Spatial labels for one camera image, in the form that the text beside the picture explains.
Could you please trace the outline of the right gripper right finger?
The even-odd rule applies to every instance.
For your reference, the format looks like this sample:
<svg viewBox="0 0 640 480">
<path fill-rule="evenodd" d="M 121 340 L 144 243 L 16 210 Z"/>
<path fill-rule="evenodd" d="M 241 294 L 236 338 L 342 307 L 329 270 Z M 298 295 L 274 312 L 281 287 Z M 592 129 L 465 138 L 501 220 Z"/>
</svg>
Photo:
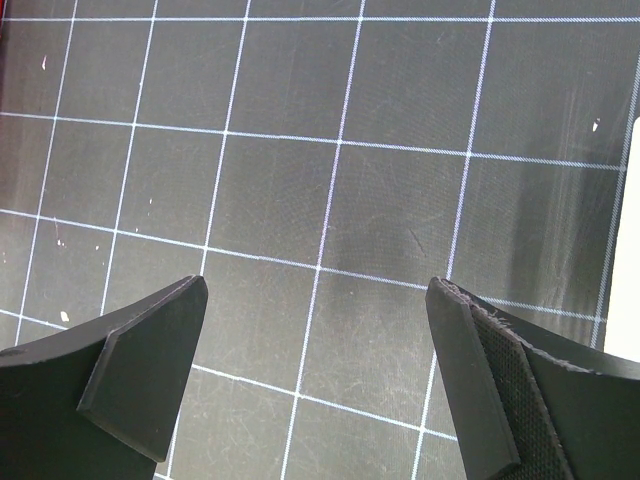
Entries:
<svg viewBox="0 0 640 480">
<path fill-rule="evenodd" d="M 434 277 L 426 310 L 469 479 L 636 479 L 639 365 Z"/>
</svg>

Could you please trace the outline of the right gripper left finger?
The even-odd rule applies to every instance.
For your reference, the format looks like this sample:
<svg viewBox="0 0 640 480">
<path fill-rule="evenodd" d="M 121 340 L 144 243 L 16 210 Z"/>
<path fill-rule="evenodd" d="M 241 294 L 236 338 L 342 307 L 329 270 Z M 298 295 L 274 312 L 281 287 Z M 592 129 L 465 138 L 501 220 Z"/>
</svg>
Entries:
<svg viewBox="0 0 640 480">
<path fill-rule="evenodd" d="M 167 459 L 208 299 L 185 277 L 1 352 L 4 479 L 151 479 Z"/>
</svg>

